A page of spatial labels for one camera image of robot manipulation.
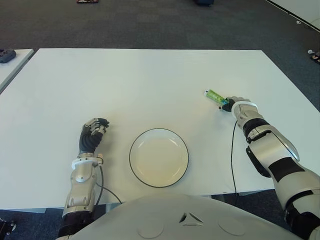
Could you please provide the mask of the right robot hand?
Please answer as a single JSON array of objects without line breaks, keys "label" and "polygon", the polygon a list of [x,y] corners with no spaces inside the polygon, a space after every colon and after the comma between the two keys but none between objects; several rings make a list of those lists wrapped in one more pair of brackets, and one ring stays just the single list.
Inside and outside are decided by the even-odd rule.
[{"label": "right robot hand", "polygon": [[238,96],[229,96],[225,100],[227,101],[227,104],[221,106],[220,109],[234,114],[243,112],[243,108],[247,108],[251,105],[249,99]]}]

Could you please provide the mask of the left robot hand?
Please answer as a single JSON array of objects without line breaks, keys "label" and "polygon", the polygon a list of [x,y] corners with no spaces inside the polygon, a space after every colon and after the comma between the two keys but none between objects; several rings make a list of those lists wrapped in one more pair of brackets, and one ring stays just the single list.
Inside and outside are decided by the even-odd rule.
[{"label": "left robot hand", "polygon": [[94,154],[109,124],[105,118],[93,118],[86,122],[79,137],[79,154]]}]

